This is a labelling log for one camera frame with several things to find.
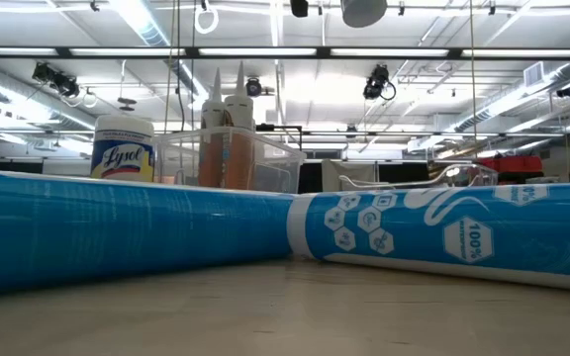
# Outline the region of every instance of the white lid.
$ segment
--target white lid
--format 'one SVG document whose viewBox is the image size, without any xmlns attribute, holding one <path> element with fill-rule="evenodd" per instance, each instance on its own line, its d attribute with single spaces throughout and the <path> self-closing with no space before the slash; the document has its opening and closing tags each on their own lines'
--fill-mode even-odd
<svg viewBox="0 0 570 356">
<path fill-rule="evenodd" d="M 124 130 L 138 134 L 155 135 L 153 124 L 147 118 L 126 115 L 103 115 L 96 120 L 96 131 Z"/>
</svg>

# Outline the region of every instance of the blue cylinder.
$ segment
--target blue cylinder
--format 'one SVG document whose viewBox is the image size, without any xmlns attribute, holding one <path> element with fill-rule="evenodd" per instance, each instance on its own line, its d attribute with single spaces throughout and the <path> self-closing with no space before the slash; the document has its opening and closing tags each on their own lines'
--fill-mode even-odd
<svg viewBox="0 0 570 356">
<path fill-rule="evenodd" d="M 0 292 L 283 257 L 292 200 L 0 174 Z"/>
<path fill-rule="evenodd" d="M 296 198 L 295 254 L 570 289 L 570 184 Z"/>
</svg>

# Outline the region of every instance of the wooden table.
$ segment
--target wooden table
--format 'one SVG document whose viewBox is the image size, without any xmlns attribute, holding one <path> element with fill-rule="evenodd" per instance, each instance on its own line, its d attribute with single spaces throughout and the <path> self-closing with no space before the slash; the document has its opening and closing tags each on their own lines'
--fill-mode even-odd
<svg viewBox="0 0 570 356">
<path fill-rule="evenodd" d="M 0 297 L 2 356 L 570 355 L 570 292 L 273 261 Z"/>
</svg>

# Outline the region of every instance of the ceiling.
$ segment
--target ceiling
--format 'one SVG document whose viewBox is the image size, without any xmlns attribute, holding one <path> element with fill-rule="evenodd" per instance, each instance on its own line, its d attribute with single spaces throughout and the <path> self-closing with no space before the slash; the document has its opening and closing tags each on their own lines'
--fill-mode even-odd
<svg viewBox="0 0 570 356">
<path fill-rule="evenodd" d="M 467 0 L 406 0 L 404 16 L 397 15 L 400 2 L 388 0 L 389 9 L 382 20 L 364 29 L 353 29 L 342 20 L 336 0 L 322 3 L 323 15 L 317 10 L 321 4 L 310 1 L 307 18 L 291 16 L 289 2 L 281 3 L 281 0 L 213 0 L 210 6 L 218 11 L 219 24 L 206 35 L 196 33 L 193 28 L 193 7 L 200 8 L 200 2 L 181 1 L 177 21 L 172 11 L 173 2 L 148 1 L 161 31 L 169 40 L 171 36 L 174 38 L 173 45 L 177 45 L 179 33 L 180 46 L 471 47 L 474 44 L 477 47 L 570 48 L 570 1 L 497 0 L 496 14 L 488 16 L 490 1 L 474 0 L 471 22 Z M 99 12 L 89 9 L 88 1 L 0 1 L 0 45 L 144 45 L 125 17 L 112 8 L 112 3 L 96 3 Z M 209 25 L 209 17 L 208 14 L 201 16 L 203 27 Z M 55 92 L 40 87 L 32 79 L 38 61 L 42 60 L 0 58 L 0 73 L 55 97 Z M 169 68 L 162 60 L 130 59 L 125 65 L 124 78 L 120 60 L 50 59 L 48 62 L 76 76 L 81 86 L 95 93 L 98 102 L 93 107 L 82 105 L 94 101 L 90 95 L 74 108 L 92 118 L 120 112 L 117 98 L 121 96 L 122 82 L 122 96 L 138 101 L 133 114 L 150 118 L 157 128 L 168 120 L 170 129 L 178 130 L 182 117 L 188 124 L 199 127 L 199 105 L 191 110 L 188 89 L 182 86 L 182 115 L 174 94 L 177 78 L 170 73 L 168 82 Z M 362 97 L 366 77 L 378 63 L 388 66 L 397 86 L 396 98 L 384 106 Z M 185 64 L 206 87 L 210 87 L 219 68 L 224 94 L 233 93 L 239 60 L 185 60 Z M 347 124 L 355 124 L 360 130 L 417 132 L 444 131 L 449 118 L 474 105 L 480 107 L 483 101 L 516 85 L 523 79 L 523 70 L 532 64 L 534 61 L 495 60 L 472 64 L 442 60 L 405 63 L 405 60 L 282 59 L 277 66 L 272 59 L 256 59 L 245 60 L 244 71 L 246 76 L 259 78 L 264 87 L 276 88 L 282 84 L 280 98 L 284 116 L 276 113 L 276 96 L 261 96 L 254 100 L 254 115 L 259 123 L 300 125 L 321 131 L 343 131 Z M 76 105 L 82 97 L 83 94 L 69 104 Z M 541 96 L 512 109 L 496 119 L 500 123 L 495 128 L 505 131 L 546 112 L 547 98 Z M 562 105 L 567 105 L 569 100 L 564 99 Z M 497 131 L 494 126 L 489 126 L 489 130 Z M 379 142 L 409 139 L 383 137 Z"/>
</svg>

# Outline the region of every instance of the white label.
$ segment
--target white label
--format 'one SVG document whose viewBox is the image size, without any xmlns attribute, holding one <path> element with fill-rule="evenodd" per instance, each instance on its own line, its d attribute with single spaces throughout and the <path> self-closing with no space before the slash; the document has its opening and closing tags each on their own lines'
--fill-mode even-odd
<svg viewBox="0 0 570 356">
<path fill-rule="evenodd" d="M 492 230 L 481 222 L 465 217 L 443 229 L 445 252 L 474 263 L 494 254 Z"/>
<path fill-rule="evenodd" d="M 513 185 L 494 188 L 494 197 L 516 206 L 531 204 L 549 196 L 546 185 Z"/>
</svg>

